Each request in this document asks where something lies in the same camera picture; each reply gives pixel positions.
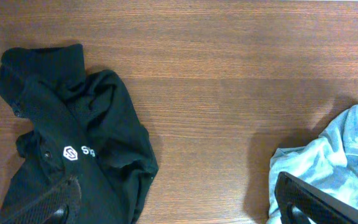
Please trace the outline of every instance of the hexagonal logo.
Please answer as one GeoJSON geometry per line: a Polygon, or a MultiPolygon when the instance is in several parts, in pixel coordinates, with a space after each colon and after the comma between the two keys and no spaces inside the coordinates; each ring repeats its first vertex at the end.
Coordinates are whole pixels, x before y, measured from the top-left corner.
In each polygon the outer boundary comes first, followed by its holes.
{"type": "Polygon", "coordinates": [[[75,161],[78,159],[77,151],[75,151],[75,149],[71,146],[65,147],[65,150],[63,150],[63,156],[69,161],[75,161]]]}

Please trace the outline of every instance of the brown wooden surface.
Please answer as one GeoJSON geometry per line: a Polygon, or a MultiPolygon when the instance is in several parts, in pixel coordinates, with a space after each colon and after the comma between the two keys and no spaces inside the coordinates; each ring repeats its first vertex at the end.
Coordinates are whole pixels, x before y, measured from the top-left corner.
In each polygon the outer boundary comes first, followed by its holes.
{"type": "MultiPolygon", "coordinates": [[[[0,56],[82,43],[116,71],[160,172],[139,223],[263,223],[269,159],[358,103],[358,3],[0,1],[0,56]]],[[[0,97],[0,205],[32,128],[0,97]]]]}

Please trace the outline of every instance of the blue garment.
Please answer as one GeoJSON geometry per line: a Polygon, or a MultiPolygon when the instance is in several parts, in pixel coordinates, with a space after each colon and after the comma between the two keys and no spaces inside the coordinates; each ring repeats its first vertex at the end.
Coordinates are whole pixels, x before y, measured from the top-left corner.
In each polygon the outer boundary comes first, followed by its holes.
{"type": "Polygon", "coordinates": [[[281,223],[274,196],[281,171],[358,209],[358,105],[342,112],[307,146],[276,150],[270,160],[267,223],[281,223]]]}

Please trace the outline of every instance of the clothing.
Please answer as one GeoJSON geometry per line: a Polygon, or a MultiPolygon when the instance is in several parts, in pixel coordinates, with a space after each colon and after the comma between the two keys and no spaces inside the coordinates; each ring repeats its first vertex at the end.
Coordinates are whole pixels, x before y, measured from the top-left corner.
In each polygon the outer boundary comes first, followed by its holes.
{"type": "Polygon", "coordinates": [[[267,223],[281,223],[274,196],[281,171],[358,209],[358,105],[342,112],[307,146],[276,150],[270,160],[267,223]]]}
{"type": "Polygon", "coordinates": [[[113,71],[85,75],[82,45],[4,52],[0,95],[34,130],[17,139],[25,158],[2,209],[64,175],[81,187],[78,223],[134,223],[158,166],[147,130],[113,71]]]}

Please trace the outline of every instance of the crumpled black fabric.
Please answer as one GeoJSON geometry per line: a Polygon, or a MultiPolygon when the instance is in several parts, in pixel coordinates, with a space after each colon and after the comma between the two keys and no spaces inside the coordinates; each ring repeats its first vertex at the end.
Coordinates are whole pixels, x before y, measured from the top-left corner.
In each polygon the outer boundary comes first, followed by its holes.
{"type": "Polygon", "coordinates": [[[16,116],[34,124],[17,139],[25,162],[11,179],[2,209],[76,174],[82,193],[78,223],[136,222],[158,165],[117,74],[86,76],[80,44],[14,48],[1,63],[1,97],[16,116]],[[77,160],[63,156],[68,146],[77,160]]]}

